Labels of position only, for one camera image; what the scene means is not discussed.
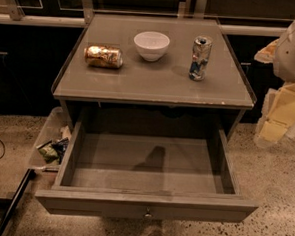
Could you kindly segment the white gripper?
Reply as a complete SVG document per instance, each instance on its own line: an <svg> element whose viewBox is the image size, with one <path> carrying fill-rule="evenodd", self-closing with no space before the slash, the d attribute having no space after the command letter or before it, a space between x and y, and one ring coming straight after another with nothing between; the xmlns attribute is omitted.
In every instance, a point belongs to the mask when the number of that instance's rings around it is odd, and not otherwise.
<svg viewBox="0 0 295 236"><path fill-rule="evenodd" d="M254 55L260 63L273 63L277 40L268 43ZM274 146L282 137L295 137L295 84L286 83L277 91L270 90L263 117L256 125L253 140L260 148Z"/></svg>

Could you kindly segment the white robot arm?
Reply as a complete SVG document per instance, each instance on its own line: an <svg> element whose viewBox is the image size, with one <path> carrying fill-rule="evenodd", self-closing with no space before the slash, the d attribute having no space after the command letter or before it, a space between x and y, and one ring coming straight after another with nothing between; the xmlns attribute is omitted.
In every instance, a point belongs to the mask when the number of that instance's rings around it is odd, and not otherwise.
<svg viewBox="0 0 295 236"><path fill-rule="evenodd" d="M260 63L272 63L274 74L284 84L270 88L262 105L254 142L265 148L275 145L285 135L295 137L295 20L280 36L256 53Z"/></svg>

